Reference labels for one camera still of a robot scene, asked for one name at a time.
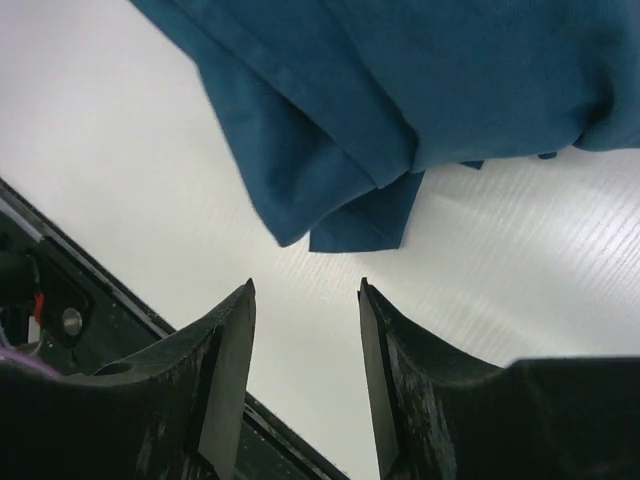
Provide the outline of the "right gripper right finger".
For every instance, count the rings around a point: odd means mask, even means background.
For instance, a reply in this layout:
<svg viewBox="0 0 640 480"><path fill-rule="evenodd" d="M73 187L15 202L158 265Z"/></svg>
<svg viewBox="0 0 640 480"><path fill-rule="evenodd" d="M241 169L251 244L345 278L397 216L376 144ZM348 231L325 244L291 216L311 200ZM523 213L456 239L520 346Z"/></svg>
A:
<svg viewBox="0 0 640 480"><path fill-rule="evenodd" d="M379 474L384 479L635 479L635 357L482 361L359 294Z"/></svg>

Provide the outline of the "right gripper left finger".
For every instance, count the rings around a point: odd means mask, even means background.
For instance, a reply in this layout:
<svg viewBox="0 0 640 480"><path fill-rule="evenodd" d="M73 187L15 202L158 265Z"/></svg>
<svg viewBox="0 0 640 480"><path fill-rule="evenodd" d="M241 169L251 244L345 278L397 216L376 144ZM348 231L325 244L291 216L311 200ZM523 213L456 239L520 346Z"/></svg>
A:
<svg viewBox="0 0 640 480"><path fill-rule="evenodd" d="M201 319L91 375L1 360L5 479L229 479L255 332L247 282Z"/></svg>

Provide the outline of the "blue t-shirt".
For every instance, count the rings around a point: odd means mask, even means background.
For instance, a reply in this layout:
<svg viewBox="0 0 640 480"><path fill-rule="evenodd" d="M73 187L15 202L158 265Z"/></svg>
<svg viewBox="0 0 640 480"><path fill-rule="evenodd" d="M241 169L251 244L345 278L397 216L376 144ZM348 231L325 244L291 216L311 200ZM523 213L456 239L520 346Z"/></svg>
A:
<svg viewBox="0 0 640 480"><path fill-rule="evenodd" d="M423 173L639 144L635 1L140 1L195 64L261 221L400 246Z"/></svg>

